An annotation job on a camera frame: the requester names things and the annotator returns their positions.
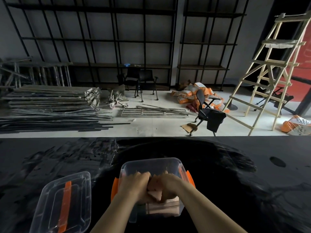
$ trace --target hand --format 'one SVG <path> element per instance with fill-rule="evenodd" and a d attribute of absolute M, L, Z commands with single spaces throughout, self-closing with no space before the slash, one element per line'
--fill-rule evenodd
<path fill-rule="evenodd" d="M 182 181 L 179 177 L 174 174 L 168 173 L 165 171 L 162 175 L 154 175 L 148 186 L 148 191 L 161 191 L 161 203 L 164 203 L 166 200 L 171 200 L 177 196 L 177 185 Z"/>
<path fill-rule="evenodd" d="M 153 198 L 147 193 L 147 184 L 151 177 L 150 172 L 140 173 L 122 177 L 118 193 L 130 195 L 135 202 L 146 203 L 152 202 Z"/>

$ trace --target forearm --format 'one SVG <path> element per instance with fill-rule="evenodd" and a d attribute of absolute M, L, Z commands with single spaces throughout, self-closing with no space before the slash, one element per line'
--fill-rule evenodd
<path fill-rule="evenodd" d="M 179 181 L 176 190 L 199 233 L 246 232 L 191 184 Z"/>
<path fill-rule="evenodd" d="M 135 202 L 130 194 L 116 194 L 91 233 L 123 233 Z"/>

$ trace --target wooden ladder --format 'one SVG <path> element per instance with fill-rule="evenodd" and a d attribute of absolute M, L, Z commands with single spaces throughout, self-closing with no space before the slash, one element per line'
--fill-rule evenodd
<path fill-rule="evenodd" d="M 233 119 L 234 121 L 236 121 L 236 122 L 244 125 L 245 127 L 249 128 L 250 132 L 249 132 L 248 135 L 250 135 L 252 133 L 254 127 L 256 126 L 256 124 L 257 124 L 257 122 L 258 122 L 258 120 L 259 120 L 259 118 L 261 116 L 261 114 L 264 111 L 266 113 L 269 113 L 269 114 L 272 114 L 272 115 L 275 116 L 274 122 L 273 122 L 273 125 L 272 125 L 272 130 L 274 130 L 274 127 L 276 125 L 276 120 L 277 120 L 278 117 L 280 117 L 279 114 L 280 114 L 280 111 L 281 111 L 281 108 L 282 108 L 282 104 L 286 102 L 284 100 L 284 98 L 285 98 L 285 95 L 286 95 L 287 88 L 289 86 L 291 86 L 290 78 L 292 76 L 294 67 L 299 65 L 299 63 L 297 63 L 296 60 L 297 60 L 297 57 L 298 57 L 298 52 L 300 50 L 300 47 L 302 45 L 305 45 L 305 43 L 306 43 L 306 42 L 302 42 L 302 40 L 303 40 L 303 37 L 305 35 L 306 27 L 308 26 L 308 24 L 310 22 L 310 19 L 311 19 L 311 11 L 308 11 L 307 13 L 305 13 L 303 15 L 285 15 L 285 13 L 282 13 L 281 15 L 279 15 L 275 19 L 275 23 L 274 23 L 271 31 L 269 32 L 267 38 L 264 41 L 262 41 L 262 45 L 259 48 L 258 52 L 256 53 L 255 58 L 251 61 L 251 65 L 248 68 L 246 74 L 240 78 L 240 82 L 239 82 L 238 86 L 235 88 L 235 90 L 232 93 L 232 95 L 229 96 L 229 100 L 226 103 L 226 106 L 224 107 L 223 111 L 227 108 L 227 106 L 229 105 L 229 103 L 232 100 L 236 100 L 236 101 L 239 101 L 239 102 L 241 102 L 243 104 L 248 105 L 248 108 L 247 108 L 247 111 L 245 113 L 245 116 L 247 116 L 250 107 L 253 107 L 253 108 L 259 110 L 259 114 L 258 114 L 258 116 L 257 116 L 257 118 L 256 118 L 256 120 L 255 120 L 255 122 L 253 124 L 253 126 L 248 125 L 248 124 L 246 124 L 246 123 L 236 119 L 235 117 L 227 114 L 227 117 L 229 117 L 229 118 Z M 297 32 L 297 38 L 298 38 L 297 40 L 281 40 L 281 39 L 277 39 L 277 36 L 278 36 L 278 33 L 279 33 L 280 28 L 282 26 L 282 23 L 284 23 L 284 22 L 302 22 L 300 24 L 298 32 Z M 261 53 L 261 51 L 263 50 L 264 47 L 269 48 L 268 52 L 267 52 L 267 55 L 266 55 L 266 58 L 265 58 L 264 61 L 259 61 L 259 60 L 257 60 L 257 58 L 260 55 L 260 53 Z M 290 52 L 289 52 L 289 54 L 287 56 L 287 59 L 285 61 L 278 61 L 278 60 L 269 59 L 271 51 L 272 51 L 273 48 L 290 48 Z M 251 70 L 251 68 L 253 67 L 254 64 L 259 64 L 259 65 Z M 274 77 L 273 72 L 272 72 L 272 69 L 274 67 L 279 67 L 280 68 L 280 70 L 278 71 L 278 74 L 277 74 L 276 77 Z M 261 70 L 260 70 L 260 74 L 258 76 L 257 82 L 251 82 L 251 81 L 245 80 L 245 78 L 247 76 L 249 76 L 250 74 L 254 73 L 255 71 L 257 71 L 259 69 L 261 69 Z M 260 80 L 266 80 L 266 81 L 269 82 L 269 84 L 267 86 L 266 85 L 262 85 L 262 84 L 260 84 Z M 236 94 L 237 90 L 239 89 L 239 87 L 241 86 L 242 83 L 247 83 L 247 84 L 250 84 L 250 85 L 254 86 L 254 90 L 253 90 L 250 102 L 246 102 L 246 101 L 243 101 L 243 100 L 238 99 L 238 98 L 235 97 L 235 94 Z M 277 87 L 278 84 L 283 84 L 284 85 L 284 89 L 283 89 L 281 98 L 276 98 L 276 97 L 272 96 L 272 94 L 273 94 L 273 92 L 274 92 L 274 90 L 275 90 L 275 88 Z M 257 91 L 258 87 L 267 89 L 269 91 L 269 93 L 265 94 L 265 93 L 258 92 Z M 252 104 L 252 101 L 254 99 L 255 94 L 263 96 L 263 97 L 266 98 L 266 100 L 265 100 L 265 102 L 264 102 L 262 107 L 259 107 L 257 105 L 253 105 Z M 268 110 L 265 109 L 266 105 L 267 105 L 267 103 L 269 102 L 270 99 L 279 102 L 277 113 L 273 113 L 273 112 L 268 111 Z"/>

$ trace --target stepladder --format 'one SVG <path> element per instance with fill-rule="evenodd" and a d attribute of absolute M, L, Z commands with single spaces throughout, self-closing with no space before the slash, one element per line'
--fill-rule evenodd
<path fill-rule="evenodd" d="M 251 107 L 259 111 L 253 125 L 246 124 L 238 120 L 236 117 L 227 114 L 227 117 L 249 128 L 250 132 L 248 135 L 251 135 L 263 112 L 269 113 L 274 116 L 274 122 L 272 125 L 272 130 L 274 130 L 277 119 L 280 117 L 282 105 L 286 103 L 285 101 L 286 91 L 288 87 L 292 85 L 290 79 L 293 74 L 293 70 L 295 67 L 299 65 L 299 63 L 296 61 L 301 46 L 303 46 L 306 43 L 303 42 L 303 38 L 305 35 L 306 27 L 310 22 L 310 19 L 311 19 L 311 11 L 308 11 L 302 15 L 285 15 L 285 13 L 282 13 L 281 15 L 277 16 L 271 31 L 267 35 L 266 39 L 262 41 L 261 47 L 255 54 L 254 59 L 251 60 L 251 65 L 248 68 L 246 74 L 240 78 L 239 84 L 236 86 L 232 95 L 229 96 L 229 100 L 226 103 L 226 106 L 224 107 L 223 111 L 227 109 L 227 106 L 231 103 L 232 100 L 238 101 L 248 106 L 245 112 L 245 116 L 247 116 Z M 286 22 L 298 22 L 299 25 L 294 37 L 295 39 L 290 40 L 278 39 L 280 28 L 282 27 L 283 23 Z M 265 55 L 265 60 L 264 61 L 258 60 L 260 55 L 263 56 L 263 54 L 261 53 L 263 53 L 263 49 L 265 47 L 268 48 L 268 51 Z M 273 49 L 287 50 L 285 53 L 285 57 L 283 58 L 282 61 L 270 59 L 270 55 Z M 246 78 L 249 75 L 253 74 L 257 70 L 260 70 L 260 73 L 257 77 L 257 82 L 246 80 Z M 267 81 L 267 84 L 265 83 L 265 85 L 263 85 L 262 80 Z M 249 102 L 241 100 L 235 96 L 237 91 L 241 87 L 242 83 L 246 83 L 254 87 Z M 284 88 L 281 93 L 281 96 L 275 97 L 273 96 L 273 92 L 279 85 L 282 85 L 282 87 Z M 259 92 L 258 87 L 265 89 L 266 93 Z M 257 105 L 252 104 L 255 95 L 259 95 L 265 98 L 264 104 L 262 106 L 259 107 Z M 269 111 L 266 109 L 266 105 L 270 100 L 279 102 L 277 111 Z"/>

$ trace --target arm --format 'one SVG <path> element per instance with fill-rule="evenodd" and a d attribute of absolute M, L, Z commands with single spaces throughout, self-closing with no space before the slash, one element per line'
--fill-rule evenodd
<path fill-rule="evenodd" d="M 146 199 L 149 177 L 149 172 L 125 177 L 118 193 L 90 233 L 123 233 L 136 202 Z"/>
<path fill-rule="evenodd" d="M 162 198 L 177 195 L 188 210 L 198 232 L 246 233 L 246 231 L 201 194 L 192 184 L 173 174 L 161 175 Z"/>

